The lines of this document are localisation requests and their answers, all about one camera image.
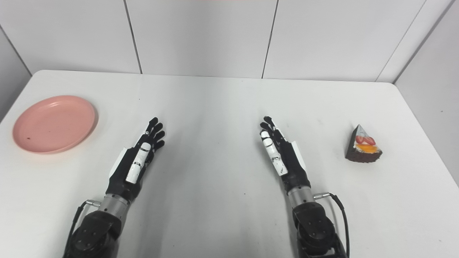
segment chocolate cake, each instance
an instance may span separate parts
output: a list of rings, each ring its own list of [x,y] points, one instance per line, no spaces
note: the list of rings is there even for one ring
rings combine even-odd
[[[369,163],[375,162],[382,154],[375,140],[360,126],[352,132],[346,158],[350,161]]]

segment pink plate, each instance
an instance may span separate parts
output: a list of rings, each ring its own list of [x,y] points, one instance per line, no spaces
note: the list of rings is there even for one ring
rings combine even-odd
[[[35,153],[65,151],[81,142],[95,125],[91,103],[63,95],[42,100],[17,119],[13,139],[22,149]]]

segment robotic hand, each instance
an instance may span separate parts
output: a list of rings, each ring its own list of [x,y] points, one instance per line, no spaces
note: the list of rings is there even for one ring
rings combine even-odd
[[[110,258],[116,249],[128,207],[139,195],[140,181],[156,150],[164,146],[164,131],[158,118],[153,118],[137,144],[126,150],[111,175],[102,202],[87,200],[78,207],[66,243],[64,258]],[[85,204],[98,207],[86,215],[73,231]]]
[[[264,147],[279,176],[293,208],[293,220],[297,229],[300,258],[348,258],[349,235],[344,207],[338,197],[331,193],[313,195],[306,175],[305,164],[296,142],[288,142],[270,117],[264,117],[260,126]],[[315,200],[332,197],[343,212],[346,228],[346,248],[335,232],[333,223],[325,214],[324,207]]]

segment strawberry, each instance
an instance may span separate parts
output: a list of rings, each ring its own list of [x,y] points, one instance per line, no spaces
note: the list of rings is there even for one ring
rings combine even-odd
[[[363,136],[360,136],[360,135],[356,135],[355,136],[355,141],[358,143],[358,144],[362,144],[364,142],[364,137]]]
[[[364,137],[364,140],[370,145],[375,145],[376,144],[375,140],[373,138],[369,137],[369,136],[368,137]]]

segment table surface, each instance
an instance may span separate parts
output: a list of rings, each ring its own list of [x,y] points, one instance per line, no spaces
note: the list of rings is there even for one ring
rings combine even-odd
[[[18,148],[15,120],[54,95],[89,100],[95,130],[58,154]],[[353,258],[457,257],[458,187],[392,84],[69,71],[37,72],[0,124],[0,257],[62,257],[76,207],[102,200],[121,149],[154,116],[166,145],[118,257],[295,257],[291,208],[258,135],[264,115],[298,142],[313,192],[345,205]],[[384,152],[375,163],[344,158],[359,123]],[[344,242],[339,208],[320,203]]]

